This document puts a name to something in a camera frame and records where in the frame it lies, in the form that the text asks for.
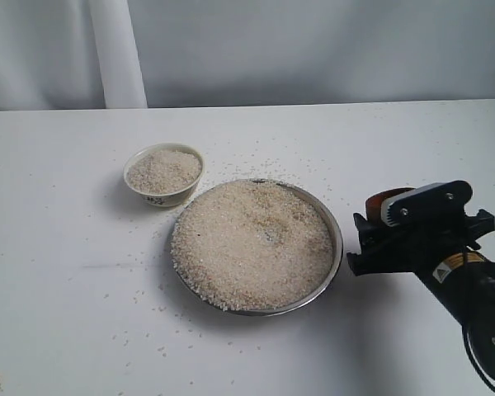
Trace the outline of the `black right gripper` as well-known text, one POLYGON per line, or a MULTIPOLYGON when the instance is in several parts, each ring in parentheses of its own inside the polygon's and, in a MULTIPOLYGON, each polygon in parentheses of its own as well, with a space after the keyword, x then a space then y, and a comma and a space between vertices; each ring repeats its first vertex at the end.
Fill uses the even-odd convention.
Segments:
POLYGON ((495 381, 495 262, 476 252, 478 240, 495 231, 495 216, 480 209, 464 219, 466 246, 440 245, 420 224, 388 227, 353 215, 361 248, 347 260, 356 276, 415 273, 461 327, 475 371, 495 381))

